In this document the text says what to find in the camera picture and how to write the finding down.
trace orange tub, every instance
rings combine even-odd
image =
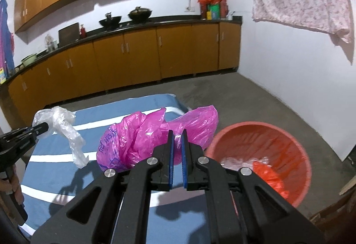
[[[289,191],[287,201],[297,207],[308,192],[312,168],[306,151],[289,133],[271,124],[246,121],[224,128],[205,155],[218,162],[233,157],[247,161],[269,158],[269,164]]]

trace countertop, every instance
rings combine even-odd
[[[200,15],[177,15],[177,16],[164,16],[164,17],[153,17],[150,18],[149,22],[142,23],[142,24],[132,24],[132,21],[122,22],[120,24],[120,28],[110,31],[105,31],[104,28],[98,28],[92,31],[87,32],[87,37],[84,39],[79,39],[73,43],[67,44],[65,46],[61,46],[55,51],[48,53],[44,56],[38,57],[33,63],[29,64],[28,66],[24,67],[19,72],[10,76],[2,85],[11,82],[15,77],[24,73],[26,70],[33,68],[35,65],[39,64],[40,62],[48,59],[49,57],[60,53],[61,51],[65,51],[71,47],[77,46],[79,44],[83,44],[86,42],[94,41],[101,37],[111,36],[115,34],[124,33],[126,31],[132,30],[140,30],[146,28],[154,28],[157,26],[164,26],[164,25],[174,25],[174,24],[197,24],[197,23],[205,23],[205,24],[213,24],[219,22],[227,22],[232,24],[242,24],[243,17],[242,16],[234,16],[232,21],[227,20],[202,20],[200,19]]]

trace white stripe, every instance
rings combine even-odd
[[[143,111],[142,113],[144,114],[150,114],[154,111],[158,111],[158,109],[151,109],[150,111]],[[183,115],[184,112],[181,111],[179,108],[176,107],[166,107],[166,113],[169,112],[174,112],[179,115]],[[122,119],[127,115],[122,115],[120,117],[116,118],[111,118],[111,119],[105,119],[105,120],[99,120],[99,121],[94,121],[92,123],[87,123],[87,124],[82,124],[82,125],[77,125],[74,126],[76,130],[85,130],[85,129],[93,129],[95,127],[105,127],[108,125],[112,125],[114,123],[120,123]],[[89,156],[90,161],[95,161],[97,159],[97,152],[90,152],[90,153],[84,153],[85,157]],[[30,162],[46,162],[46,163],[60,163],[60,162],[73,162],[73,157],[71,153],[64,154],[64,155],[32,155],[30,157]]]
[[[21,185],[22,192],[42,201],[49,203],[55,203],[59,205],[67,204],[74,196],[67,196],[61,194],[53,194],[49,192],[43,192],[30,188],[25,185]],[[204,194],[204,191],[187,191],[183,187],[179,187],[169,192],[157,192],[151,194],[150,207],[157,207],[161,205],[172,204],[180,201],[184,201],[199,195]]]
[[[35,229],[31,228],[29,225],[27,225],[26,223],[22,226],[20,226],[23,230],[25,230],[29,235],[33,235],[34,232],[36,232]]]

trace gray concrete floor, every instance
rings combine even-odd
[[[348,161],[341,162],[321,136],[296,113],[238,73],[181,79],[62,106],[75,111],[156,93],[173,93],[191,108],[213,104],[219,115],[216,132],[241,121],[264,121],[291,133],[306,149],[312,165],[311,187],[298,207],[306,217],[337,201],[340,189],[355,175],[351,164]]]

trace finger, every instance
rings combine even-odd
[[[15,192],[15,199],[19,205],[24,202],[24,194],[22,194],[21,187],[19,187]]]
[[[17,177],[16,174],[14,174],[14,175],[12,176],[12,179],[11,179],[12,190],[13,190],[14,192],[16,192],[17,189],[18,189],[18,187],[19,187],[19,185],[20,185],[20,182],[19,182],[19,180],[18,180],[18,177]]]
[[[11,192],[12,185],[8,181],[0,179],[0,191],[1,192]]]

